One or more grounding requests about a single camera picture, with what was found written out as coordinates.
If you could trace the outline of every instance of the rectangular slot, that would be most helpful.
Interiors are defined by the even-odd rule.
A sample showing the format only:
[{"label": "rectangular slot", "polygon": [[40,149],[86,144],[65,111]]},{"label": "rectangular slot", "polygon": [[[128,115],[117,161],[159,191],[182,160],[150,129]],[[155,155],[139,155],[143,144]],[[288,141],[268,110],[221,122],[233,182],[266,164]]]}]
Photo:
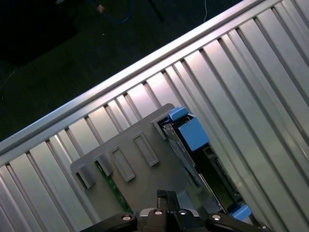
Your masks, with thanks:
[{"label": "rectangular slot", "polygon": [[124,180],[126,182],[128,182],[128,181],[132,180],[133,178],[135,178],[135,173],[133,172],[130,164],[126,160],[126,158],[125,158],[124,154],[122,153],[122,151],[120,150],[120,148],[117,147],[116,149],[114,149],[111,152],[111,154],[112,154],[112,157],[113,157],[113,161],[114,161],[118,171],[120,172],[120,174],[124,178]]},{"label": "rectangular slot", "polygon": [[149,166],[154,166],[155,164],[159,163],[158,157],[155,155],[155,152],[151,148],[150,144],[148,143],[145,135],[143,133],[138,133],[133,138],[135,144],[139,148],[142,155],[147,160]]}]

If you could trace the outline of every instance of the aluminum rail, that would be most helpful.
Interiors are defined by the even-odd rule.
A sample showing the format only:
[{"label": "aluminum rail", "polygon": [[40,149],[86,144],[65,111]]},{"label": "aluminum rail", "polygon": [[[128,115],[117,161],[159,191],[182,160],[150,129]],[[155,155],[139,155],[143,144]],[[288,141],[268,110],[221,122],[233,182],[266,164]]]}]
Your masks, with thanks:
[{"label": "aluminum rail", "polygon": [[215,30],[216,28],[220,27],[232,18],[237,17],[238,15],[258,5],[261,2],[263,2],[263,0],[244,0],[239,4],[233,6],[232,8],[228,9],[224,13],[212,18],[201,26],[193,29],[192,31],[186,33],[185,35],[172,41],[164,47],[156,50],[155,52],[139,60],[128,68],[120,71],[111,78],[103,81],[101,84],[93,87],[89,91],[76,97],[72,101],[66,103],[65,105],[59,107],[58,109],[54,110],[53,112],[29,125],[28,127],[22,129],[21,131],[2,141],[0,143],[0,155],[3,155],[11,149],[16,148],[23,142],[29,140],[31,137],[34,137],[38,133],[43,132],[47,128],[68,117],[79,109],[87,106],[90,102],[106,94],[111,89],[116,88],[123,82],[142,73],[150,66],[154,66],[156,63],[162,61],[166,57],[171,56],[175,52],[186,47],[188,44],[193,43],[194,41],[201,38],[203,35]]}]

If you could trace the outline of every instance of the blue tab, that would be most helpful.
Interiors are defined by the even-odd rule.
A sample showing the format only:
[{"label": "blue tab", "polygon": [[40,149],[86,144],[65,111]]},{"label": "blue tab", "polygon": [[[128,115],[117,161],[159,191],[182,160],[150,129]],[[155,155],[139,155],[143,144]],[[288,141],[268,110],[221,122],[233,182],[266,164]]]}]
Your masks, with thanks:
[{"label": "blue tab", "polygon": [[232,216],[236,218],[237,220],[243,221],[244,219],[249,217],[250,214],[251,214],[251,209],[246,204],[244,204],[240,209],[232,213]]},{"label": "blue tab", "polygon": [[186,116],[188,114],[188,110],[183,107],[176,107],[169,112],[169,118],[172,121],[176,121],[177,119]]},{"label": "blue tab", "polygon": [[178,129],[191,151],[195,151],[209,142],[207,134],[196,117],[183,124]]}]

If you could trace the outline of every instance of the screw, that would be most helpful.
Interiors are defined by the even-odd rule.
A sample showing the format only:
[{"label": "screw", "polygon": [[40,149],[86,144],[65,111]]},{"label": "screw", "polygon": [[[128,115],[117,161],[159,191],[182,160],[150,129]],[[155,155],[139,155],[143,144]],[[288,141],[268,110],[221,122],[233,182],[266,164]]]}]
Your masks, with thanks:
[{"label": "screw", "polygon": [[181,215],[186,215],[186,214],[187,214],[187,211],[185,211],[184,209],[181,209],[181,210],[179,210],[178,213],[180,213]]},{"label": "screw", "polygon": [[216,220],[216,221],[220,221],[221,220],[221,217],[219,215],[212,215],[211,218]]},{"label": "screw", "polygon": [[160,210],[156,210],[156,211],[154,212],[154,214],[156,214],[156,215],[161,215],[161,214],[163,214],[163,212],[160,211]]},{"label": "screw", "polygon": [[125,216],[122,217],[122,220],[124,220],[124,221],[129,221],[130,219],[131,219],[131,216],[129,216],[129,215],[125,215]]}]

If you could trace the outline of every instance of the dark floor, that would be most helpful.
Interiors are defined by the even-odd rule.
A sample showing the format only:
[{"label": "dark floor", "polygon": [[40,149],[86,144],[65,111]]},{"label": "dark floor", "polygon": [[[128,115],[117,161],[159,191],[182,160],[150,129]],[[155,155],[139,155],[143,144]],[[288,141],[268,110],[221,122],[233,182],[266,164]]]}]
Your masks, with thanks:
[{"label": "dark floor", "polygon": [[[148,0],[134,0],[133,15],[123,24],[101,18],[87,1],[76,4],[68,14],[78,34],[18,68],[4,86],[0,141],[203,22],[204,0],[153,1],[164,21]],[[207,20],[240,1],[207,0]],[[0,86],[13,70],[0,62]]]}]

